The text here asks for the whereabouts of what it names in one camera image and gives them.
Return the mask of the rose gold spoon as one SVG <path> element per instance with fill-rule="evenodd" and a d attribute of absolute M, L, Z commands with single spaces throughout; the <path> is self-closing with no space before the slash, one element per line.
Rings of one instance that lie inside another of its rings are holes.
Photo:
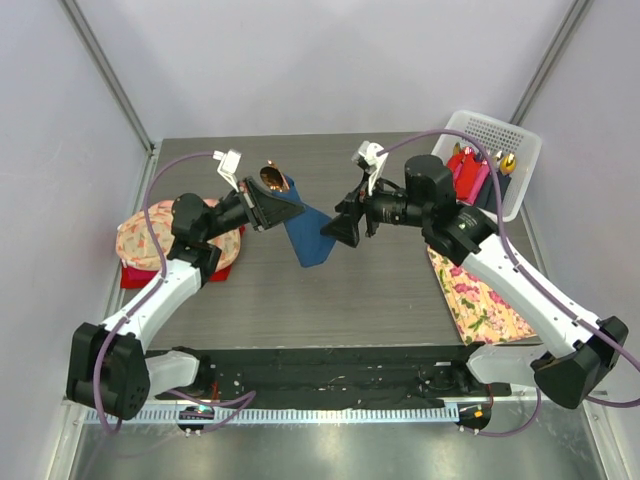
<path fill-rule="evenodd" d="M 268 160 L 266 165 L 260 169 L 259 174 L 262 182 L 269 190 L 280 193 L 286 193 L 290 190 L 286 175 L 274 161 Z"/>

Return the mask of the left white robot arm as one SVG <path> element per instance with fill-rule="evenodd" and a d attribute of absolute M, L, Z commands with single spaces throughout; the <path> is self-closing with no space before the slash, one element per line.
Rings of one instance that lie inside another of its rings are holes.
<path fill-rule="evenodd" d="M 213 375 L 200 358 L 188 349 L 147 357 L 152 339 L 215 272 L 222 252 L 212 239 L 247 224 L 268 230 L 304 211 L 301 202 L 277 197 L 251 177 L 214 206 L 193 193 L 179 196 L 172 204 L 174 241 L 160 271 L 118 313 L 74 332 L 67 398 L 130 420 L 148 398 L 171 390 L 205 397 Z"/>

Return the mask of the blue paper napkin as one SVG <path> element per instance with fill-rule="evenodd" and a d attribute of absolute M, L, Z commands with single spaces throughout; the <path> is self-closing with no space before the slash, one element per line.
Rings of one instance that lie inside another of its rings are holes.
<path fill-rule="evenodd" d="M 325 213 L 304 203 L 297 191 L 295 181 L 284 176 L 289 189 L 277 194 L 279 198 L 301 203 L 304 212 L 284 222 L 285 229 L 298 262 L 303 268 L 324 263 L 335 246 L 335 240 L 321 234 L 321 229 L 331 218 Z"/>

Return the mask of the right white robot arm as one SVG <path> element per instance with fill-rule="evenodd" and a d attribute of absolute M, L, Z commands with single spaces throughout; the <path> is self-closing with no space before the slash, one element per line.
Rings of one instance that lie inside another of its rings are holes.
<path fill-rule="evenodd" d="M 434 155 L 408 159 L 405 185 L 387 191 L 359 184 L 336 206 L 322 234 L 355 247 L 359 223 L 368 235 L 381 224 L 418 227 L 436 253 L 495 291 L 534 330 L 539 345 L 482 344 L 451 371 L 457 391 L 477 393 L 500 382 L 537 387 L 557 405 L 577 408 L 619 357 L 628 335 L 617 317 L 601 319 L 580 307 L 541 275 L 481 210 L 456 200 L 453 176 Z"/>

